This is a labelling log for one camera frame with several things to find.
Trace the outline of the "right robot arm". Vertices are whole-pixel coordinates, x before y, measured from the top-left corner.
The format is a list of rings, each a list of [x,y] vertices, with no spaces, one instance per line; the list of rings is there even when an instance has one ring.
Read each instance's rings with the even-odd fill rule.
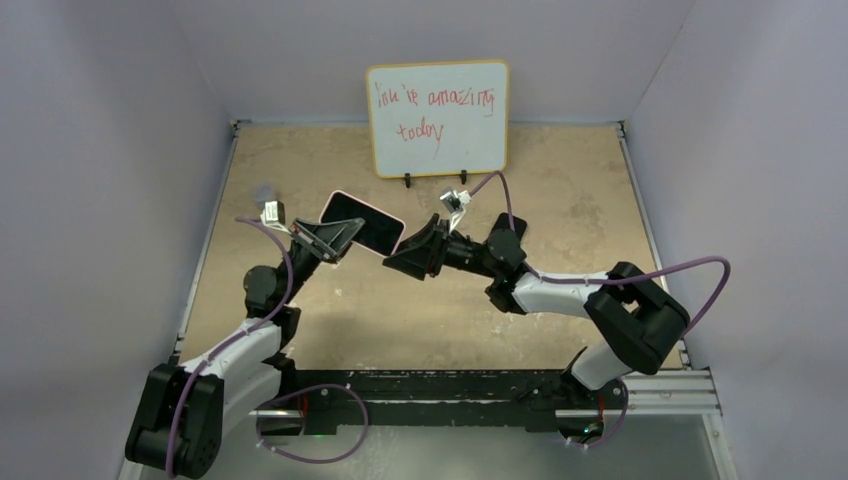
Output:
[[[492,229],[484,242],[476,242],[433,215],[383,264],[417,280],[445,267],[489,278],[485,293],[503,313],[590,320],[602,340],[578,354],[561,381],[564,399],[576,407],[631,372],[656,373],[691,322],[687,310],[632,263],[584,275],[532,269],[520,235],[510,227]]]

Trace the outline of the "white board with yellow frame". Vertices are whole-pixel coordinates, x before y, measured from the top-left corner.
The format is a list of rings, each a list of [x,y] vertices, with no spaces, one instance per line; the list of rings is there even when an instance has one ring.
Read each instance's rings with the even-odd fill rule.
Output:
[[[365,83],[378,177],[481,174],[507,165],[506,61],[375,65]]]

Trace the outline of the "black phone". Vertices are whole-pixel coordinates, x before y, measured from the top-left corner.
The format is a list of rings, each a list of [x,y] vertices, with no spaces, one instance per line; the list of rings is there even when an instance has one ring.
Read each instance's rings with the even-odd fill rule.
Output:
[[[502,212],[498,215],[491,231],[511,230],[514,231],[519,239],[522,239],[527,231],[528,223],[526,220],[510,215],[508,212]]]

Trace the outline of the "black whiteboard stand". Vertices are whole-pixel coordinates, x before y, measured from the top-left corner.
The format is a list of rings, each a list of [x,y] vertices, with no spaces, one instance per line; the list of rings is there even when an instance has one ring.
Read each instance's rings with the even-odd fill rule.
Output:
[[[454,178],[454,177],[456,177],[460,181],[461,185],[466,185],[468,183],[469,171],[466,170],[466,169],[462,169],[458,172],[448,172],[448,173],[445,173],[445,174],[419,174],[419,175],[413,175],[410,172],[405,172],[402,175],[402,180],[404,182],[404,186],[407,189],[410,189],[412,187],[412,183],[415,180],[420,180],[420,179],[447,179],[447,178]]]

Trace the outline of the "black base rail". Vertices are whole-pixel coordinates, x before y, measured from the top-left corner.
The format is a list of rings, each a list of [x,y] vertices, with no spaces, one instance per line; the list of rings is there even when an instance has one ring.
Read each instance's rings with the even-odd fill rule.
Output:
[[[341,426],[510,427],[588,442],[621,412],[612,380],[590,390],[557,369],[300,370],[260,407],[268,436],[334,435]]]

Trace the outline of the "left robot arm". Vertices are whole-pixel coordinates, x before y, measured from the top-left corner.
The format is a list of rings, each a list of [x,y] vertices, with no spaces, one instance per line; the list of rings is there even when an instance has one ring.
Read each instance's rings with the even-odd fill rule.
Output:
[[[323,263],[335,264],[364,226],[361,218],[323,224],[297,219],[286,228],[278,266],[244,276],[246,319],[209,351],[182,364],[150,370],[125,444],[127,461],[169,478],[199,479],[212,466],[223,436],[264,403],[284,409],[324,383],[302,386],[283,348],[301,311],[290,300]]]

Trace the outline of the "aluminium frame rail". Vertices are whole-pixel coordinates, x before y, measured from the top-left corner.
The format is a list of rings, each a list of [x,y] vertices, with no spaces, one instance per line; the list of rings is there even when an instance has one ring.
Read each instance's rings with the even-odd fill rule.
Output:
[[[620,381],[626,390],[625,405],[621,412],[614,415],[613,424],[606,427],[600,437],[580,442],[557,434],[574,448],[591,449],[601,439],[609,438],[618,431],[623,422],[632,416],[695,416],[705,425],[719,478],[737,478],[730,447],[724,438],[723,411],[710,371],[662,369],[654,375],[631,373]],[[257,419],[260,407],[249,411],[246,417]]]

